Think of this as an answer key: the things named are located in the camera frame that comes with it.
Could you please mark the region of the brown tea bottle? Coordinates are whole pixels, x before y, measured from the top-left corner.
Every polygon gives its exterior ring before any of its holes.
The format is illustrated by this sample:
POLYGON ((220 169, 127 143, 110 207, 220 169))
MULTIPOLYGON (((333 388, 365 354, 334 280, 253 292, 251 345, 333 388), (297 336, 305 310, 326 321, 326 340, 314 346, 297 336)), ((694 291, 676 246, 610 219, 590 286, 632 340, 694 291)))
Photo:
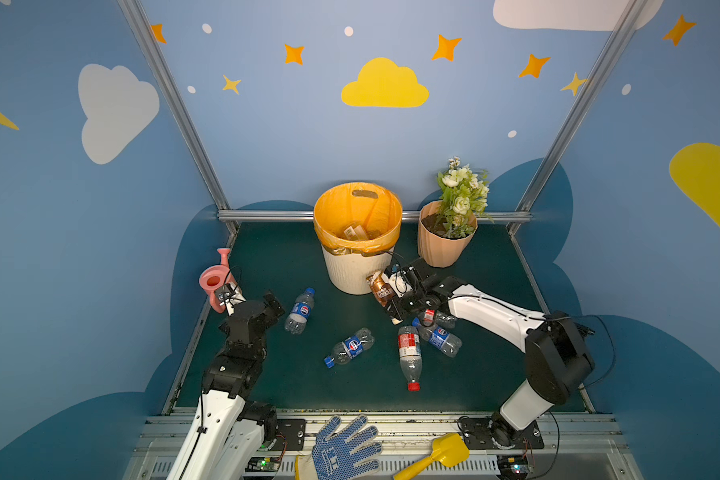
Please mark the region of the brown tea bottle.
POLYGON ((395 306, 394 300, 398 299, 398 294, 386 280, 382 271, 372 273, 366 278, 371 293, 377 302, 384 308, 386 314, 394 325, 400 325, 403 320, 399 317, 399 312, 395 306))

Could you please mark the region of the white label bottle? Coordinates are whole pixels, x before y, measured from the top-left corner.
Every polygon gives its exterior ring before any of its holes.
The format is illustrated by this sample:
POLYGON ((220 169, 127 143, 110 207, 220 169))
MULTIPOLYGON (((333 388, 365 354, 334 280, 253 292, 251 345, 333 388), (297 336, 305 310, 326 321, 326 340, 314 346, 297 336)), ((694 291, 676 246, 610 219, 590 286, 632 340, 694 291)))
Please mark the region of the white label bottle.
POLYGON ((370 239, 367 231, 361 224, 350 224, 343 230, 343 236, 350 241, 367 241, 370 239))

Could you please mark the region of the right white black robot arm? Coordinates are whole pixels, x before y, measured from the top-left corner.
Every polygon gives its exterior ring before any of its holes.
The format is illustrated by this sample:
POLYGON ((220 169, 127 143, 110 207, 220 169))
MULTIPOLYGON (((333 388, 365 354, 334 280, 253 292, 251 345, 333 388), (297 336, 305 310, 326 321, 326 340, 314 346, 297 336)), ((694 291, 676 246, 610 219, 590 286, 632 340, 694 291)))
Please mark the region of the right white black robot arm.
POLYGON ((594 371, 585 337, 592 331, 563 312, 545 314, 500 300, 454 276, 440 277, 421 258, 381 273, 394 296, 385 307, 403 320, 425 310, 446 311, 517 347, 525 360, 526 380, 490 420, 491 434, 507 446, 538 417, 565 404, 594 371))

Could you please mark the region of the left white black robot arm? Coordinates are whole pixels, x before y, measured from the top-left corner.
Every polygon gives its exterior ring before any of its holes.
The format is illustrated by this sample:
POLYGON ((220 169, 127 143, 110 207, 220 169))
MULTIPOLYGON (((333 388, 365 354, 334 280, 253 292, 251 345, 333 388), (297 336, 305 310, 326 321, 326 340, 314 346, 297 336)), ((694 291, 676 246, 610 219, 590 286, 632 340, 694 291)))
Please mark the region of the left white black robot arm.
POLYGON ((266 331, 285 310, 268 291, 233 306, 219 330, 225 343, 205 370, 190 430, 170 479, 240 479, 258 449, 276 436, 275 408, 247 402, 267 357, 266 331))

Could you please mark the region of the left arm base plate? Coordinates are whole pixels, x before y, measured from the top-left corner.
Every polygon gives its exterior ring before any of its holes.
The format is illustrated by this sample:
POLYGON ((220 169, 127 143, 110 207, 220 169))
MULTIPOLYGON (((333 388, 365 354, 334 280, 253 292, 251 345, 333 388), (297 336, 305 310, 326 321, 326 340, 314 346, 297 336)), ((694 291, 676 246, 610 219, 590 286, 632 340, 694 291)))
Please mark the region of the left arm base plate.
POLYGON ((301 451, 306 439, 307 422, 302 418, 277 419, 277 424, 269 422, 264 427, 264 443, 261 451, 301 451))

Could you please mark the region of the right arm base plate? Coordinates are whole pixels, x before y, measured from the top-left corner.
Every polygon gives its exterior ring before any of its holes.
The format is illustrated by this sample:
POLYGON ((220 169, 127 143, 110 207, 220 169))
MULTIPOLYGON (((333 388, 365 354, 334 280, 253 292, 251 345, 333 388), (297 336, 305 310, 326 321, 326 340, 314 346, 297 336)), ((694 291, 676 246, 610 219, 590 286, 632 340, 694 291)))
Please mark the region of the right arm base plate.
POLYGON ((545 444, 536 421, 516 430, 497 414, 490 417, 461 416, 456 425, 470 450, 543 449, 545 444))

